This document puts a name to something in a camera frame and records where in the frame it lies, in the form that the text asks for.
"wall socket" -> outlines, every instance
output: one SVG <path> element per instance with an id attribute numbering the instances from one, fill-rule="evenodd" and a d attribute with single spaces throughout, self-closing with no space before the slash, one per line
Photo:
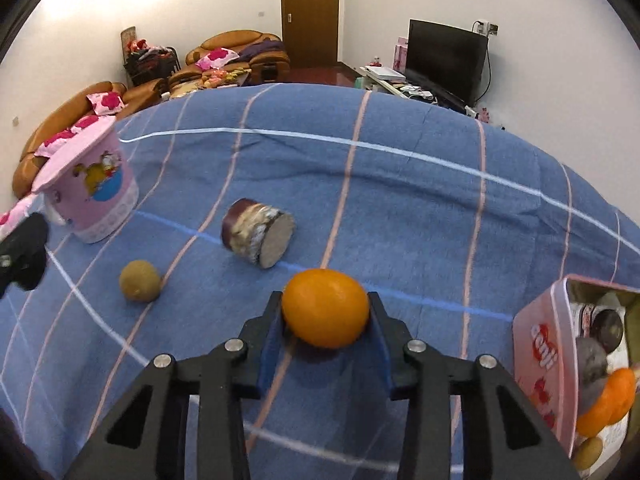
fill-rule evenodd
<path id="1" fill-rule="evenodd" d="M 495 23 L 491 23 L 489 20 L 477 20 L 475 23 L 478 27 L 476 32 L 483 36 L 497 36 L 498 26 Z"/>

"silver screw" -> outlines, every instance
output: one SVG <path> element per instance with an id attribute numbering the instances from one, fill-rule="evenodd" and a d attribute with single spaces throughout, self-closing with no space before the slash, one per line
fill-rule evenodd
<path id="1" fill-rule="evenodd" d="M 495 360 L 495 357 L 489 354 L 481 355 L 478 359 L 481 367 L 484 368 L 495 368 L 498 364 L 498 361 Z"/>
<path id="2" fill-rule="evenodd" d="M 154 359 L 154 366 L 156 368 L 167 368 L 170 364 L 171 356 L 169 354 L 160 354 Z"/>
<path id="3" fill-rule="evenodd" d="M 409 349 L 409 352 L 416 352 L 419 354 L 427 349 L 427 343 L 420 341 L 419 339 L 411 339 L 411 341 L 406 344 L 406 347 Z"/>
<path id="4" fill-rule="evenodd" d="M 242 339 L 234 338 L 225 343 L 225 350 L 227 352 L 239 352 L 243 347 L 244 342 L 242 342 Z"/>

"door frame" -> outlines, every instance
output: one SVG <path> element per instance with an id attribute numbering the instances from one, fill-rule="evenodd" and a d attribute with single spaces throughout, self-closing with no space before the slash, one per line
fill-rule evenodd
<path id="1" fill-rule="evenodd" d="M 280 30 L 282 31 L 282 41 L 284 41 L 284 29 L 286 16 L 284 13 L 284 1 L 280 0 Z M 342 62 L 342 51 L 344 48 L 344 0 L 338 0 L 338 53 L 337 62 Z"/>

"orange fruit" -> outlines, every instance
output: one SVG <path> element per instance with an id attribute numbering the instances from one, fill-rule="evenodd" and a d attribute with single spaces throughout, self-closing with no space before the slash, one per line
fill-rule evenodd
<path id="1" fill-rule="evenodd" d="M 613 410 L 609 424 L 622 420 L 636 400 L 636 376 L 631 368 L 620 368 L 613 372 L 605 389 L 611 392 Z"/>
<path id="2" fill-rule="evenodd" d="M 282 315 L 303 341 L 320 348 L 341 348 L 356 341 L 367 325 L 369 298 L 346 274 L 309 269 L 287 283 Z"/>
<path id="3" fill-rule="evenodd" d="M 578 417 L 575 431 L 586 438 L 597 436 L 609 424 L 614 406 L 612 389 L 605 386 L 601 396 L 591 409 Z"/>

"black flat screen tv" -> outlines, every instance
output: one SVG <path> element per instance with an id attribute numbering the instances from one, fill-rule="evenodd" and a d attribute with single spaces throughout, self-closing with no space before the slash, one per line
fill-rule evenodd
<path id="1" fill-rule="evenodd" d="M 488 39 L 439 23 L 411 20 L 405 75 L 409 82 L 445 90 L 465 105 L 478 97 Z"/>

